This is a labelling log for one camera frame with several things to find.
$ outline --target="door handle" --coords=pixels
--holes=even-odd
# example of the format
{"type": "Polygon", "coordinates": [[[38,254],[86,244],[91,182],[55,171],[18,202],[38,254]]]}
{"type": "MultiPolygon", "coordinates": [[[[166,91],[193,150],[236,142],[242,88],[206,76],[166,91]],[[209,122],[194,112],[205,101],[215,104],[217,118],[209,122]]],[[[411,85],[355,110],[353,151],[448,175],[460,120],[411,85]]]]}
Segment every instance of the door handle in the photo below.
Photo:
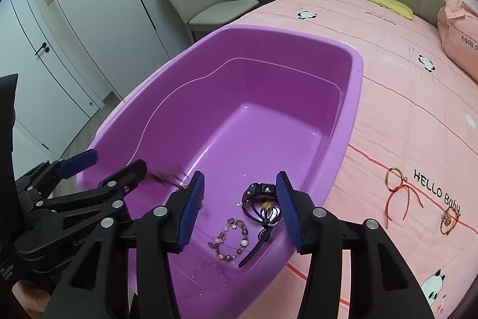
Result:
{"type": "Polygon", "coordinates": [[[40,48],[35,52],[35,56],[42,50],[45,49],[45,53],[48,53],[50,51],[50,48],[46,46],[46,42],[42,43],[40,48]]]}

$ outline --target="chair seat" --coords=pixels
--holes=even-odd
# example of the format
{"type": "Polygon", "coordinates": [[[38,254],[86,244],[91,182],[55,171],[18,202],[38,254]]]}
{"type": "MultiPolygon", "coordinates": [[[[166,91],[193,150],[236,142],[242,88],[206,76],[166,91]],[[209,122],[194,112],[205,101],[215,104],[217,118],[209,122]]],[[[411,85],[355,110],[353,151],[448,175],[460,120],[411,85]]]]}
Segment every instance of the chair seat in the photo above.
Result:
{"type": "Polygon", "coordinates": [[[252,10],[258,3],[256,0],[218,3],[201,11],[189,21],[189,26],[196,29],[224,26],[252,10]]]}

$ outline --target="pink blanket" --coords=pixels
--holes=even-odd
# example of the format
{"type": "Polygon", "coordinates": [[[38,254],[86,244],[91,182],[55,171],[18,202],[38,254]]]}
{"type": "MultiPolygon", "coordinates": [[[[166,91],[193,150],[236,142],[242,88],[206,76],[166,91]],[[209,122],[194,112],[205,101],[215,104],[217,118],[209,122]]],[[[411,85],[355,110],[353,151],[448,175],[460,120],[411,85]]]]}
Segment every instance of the pink blanket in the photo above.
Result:
{"type": "MultiPolygon", "coordinates": [[[[392,197],[387,232],[434,315],[447,318],[478,273],[476,83],[446,57],[435,27],[365,0],[278,0],[234,23],[325,36],[360,53],[364,80],[357,120],[325,207],[344,220],[375,218],[385,226],[385,174],[398,167],[416,195],[410,192],[405,219],[406,189],[392,197]],[[443,232],[460,216],[444,235],[440,224],[449,206],[451,224],[444,223],[443,232]]],[[[399,183],[390,174],[391,187],[399,183]]],[[[293,256],[241,319],[296,318],[309,261],[293,256]]],[[[347,317],[349,298],[345,254],[339,318],[347,317]]]]}

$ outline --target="yellow pillow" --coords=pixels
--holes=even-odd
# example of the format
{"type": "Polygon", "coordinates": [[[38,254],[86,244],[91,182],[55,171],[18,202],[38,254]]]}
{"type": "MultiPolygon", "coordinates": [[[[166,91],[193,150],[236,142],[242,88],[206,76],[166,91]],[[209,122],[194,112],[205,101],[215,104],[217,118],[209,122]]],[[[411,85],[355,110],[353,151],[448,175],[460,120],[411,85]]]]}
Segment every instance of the yellow pillow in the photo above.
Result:
{"type": "Polygon", "coordinates": [[[366,0],[376,4],[380,4],[387,9],[393,10],[397,14],[408,18],[409,20],[413,19],[413,10],[410,9],[406,4],[396,0],[366,0]]]}

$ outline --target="purple basin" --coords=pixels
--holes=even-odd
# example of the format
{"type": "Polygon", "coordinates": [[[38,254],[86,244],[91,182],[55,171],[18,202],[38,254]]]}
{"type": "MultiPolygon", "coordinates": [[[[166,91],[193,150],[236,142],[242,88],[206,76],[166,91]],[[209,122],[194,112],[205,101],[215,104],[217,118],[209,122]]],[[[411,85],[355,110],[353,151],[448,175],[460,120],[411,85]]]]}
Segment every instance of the purple basin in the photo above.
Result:
{"type": "MultiPolygon", "coordinates": [[[[294,252],[284,223],[241,269],[244,254],[219,261],[207,243],[229,218],[242,219],[251,250],[261,228],[236,203],[251,183],[274,183],[281,170],[317,206],[324,203],[350,139],[361,81],[360,55],[336,41],[224,27],[162,67],[121,107],[93,141],[99,160],[79,175],[79,187],[94,188],[138,158],[152,172],[180,167],[185,182],[202,171],[205,199],[191,242],[169,256],[174,289],[183,319],[236,318],[294,252]]],[[[126,196],[131,216],[164,204],[172,191],[144,180],[126,196]]],[[[230,230],[222,252],[235,252],[240,238],[230,230]]],[[[131,251],[133,290],[135,259],[131,251]]]]}

